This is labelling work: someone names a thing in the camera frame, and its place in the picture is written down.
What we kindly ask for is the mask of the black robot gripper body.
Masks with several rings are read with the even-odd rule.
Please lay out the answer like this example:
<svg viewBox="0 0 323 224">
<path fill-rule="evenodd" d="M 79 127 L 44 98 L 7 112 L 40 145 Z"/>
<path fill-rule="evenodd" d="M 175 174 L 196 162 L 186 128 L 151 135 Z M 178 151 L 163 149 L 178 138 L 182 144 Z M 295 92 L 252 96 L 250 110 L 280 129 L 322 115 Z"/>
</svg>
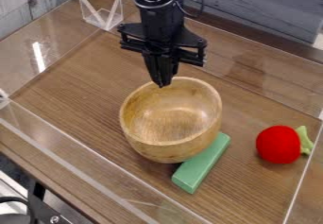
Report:
<svg viewBox="0 0 323 224">
<path fill-rule="evenodd" d="M 140 52 L 148 67 L 164 57 L 203 66 L 207 42 L 184 25 L 183 0 L 133 0 L 140 11 L 139 23 L 119 25 L 121 47 Z"/>
</svg>

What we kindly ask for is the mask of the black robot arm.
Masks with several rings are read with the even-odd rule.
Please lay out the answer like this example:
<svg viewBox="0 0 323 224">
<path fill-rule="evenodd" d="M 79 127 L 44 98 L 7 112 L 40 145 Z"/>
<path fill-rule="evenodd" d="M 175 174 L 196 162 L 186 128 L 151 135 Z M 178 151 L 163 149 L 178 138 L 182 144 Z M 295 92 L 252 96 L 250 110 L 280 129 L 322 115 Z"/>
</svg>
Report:
<svg viewBox="0 0 323 224">
<path fill-rule="evenodd" d="M 192 16 L 183 8 L 183 0 L 133 0 L 140 22 L 120 24 L 120 45 L 143 55 L 151 81 L 160 87 L 172 84 L 179 63 L 202 67 L 207 41 L 184 26 Z"/>
</svg>

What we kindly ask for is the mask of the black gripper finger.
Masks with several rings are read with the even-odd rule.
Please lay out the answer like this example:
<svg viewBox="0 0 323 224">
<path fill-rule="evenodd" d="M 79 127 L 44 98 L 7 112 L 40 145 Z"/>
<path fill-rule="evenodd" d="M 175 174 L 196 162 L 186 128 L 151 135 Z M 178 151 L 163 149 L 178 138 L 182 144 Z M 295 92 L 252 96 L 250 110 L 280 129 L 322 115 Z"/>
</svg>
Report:
<svg viewBox="0 0 323 224">
<path fill-rule="evenodd" d="M 147 69 L 150 71 L 150 77 L 152 82 L 160 87 L 164 87 L 162 76 L 160 76 L 160 69 L 159 69 L 159 60 L 160 57 L 154 55 L 151 52 L 144 51 L 143 57 L 147 65 Z"/>
<path fill-rule="evenodd" d="M 178 58 L 171 55 L 162 56 L 162 82 L 164 86 L 172 83 L 172 78 L 178 72 Z"/>
</svg>

